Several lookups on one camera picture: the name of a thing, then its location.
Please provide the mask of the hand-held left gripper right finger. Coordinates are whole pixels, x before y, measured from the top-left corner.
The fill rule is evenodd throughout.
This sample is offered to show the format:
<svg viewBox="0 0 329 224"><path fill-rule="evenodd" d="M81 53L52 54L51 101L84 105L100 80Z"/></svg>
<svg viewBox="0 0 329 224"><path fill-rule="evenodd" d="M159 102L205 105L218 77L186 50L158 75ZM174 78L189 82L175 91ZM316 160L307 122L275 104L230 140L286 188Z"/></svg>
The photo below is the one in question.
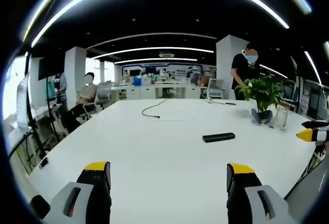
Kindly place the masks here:
<svg viewBox="0 0 329 224"><path fill-rule="evenodd" d="M227 164L227 216L229 223L295 223L287 202L269 185L261 184L254 170Z"/></svg>

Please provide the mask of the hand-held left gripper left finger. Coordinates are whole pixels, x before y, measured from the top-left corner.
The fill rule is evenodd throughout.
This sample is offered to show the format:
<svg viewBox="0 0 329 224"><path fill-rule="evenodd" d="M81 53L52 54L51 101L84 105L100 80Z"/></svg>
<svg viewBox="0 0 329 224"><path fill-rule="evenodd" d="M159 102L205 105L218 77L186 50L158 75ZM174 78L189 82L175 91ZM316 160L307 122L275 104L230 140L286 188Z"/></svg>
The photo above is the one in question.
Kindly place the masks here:
<svg viewBox="0 0 329 224"><path fill-rule="evenodd" d="M91 163L50 201L44 223L110 223L110 191L110 162Z"/></svg>

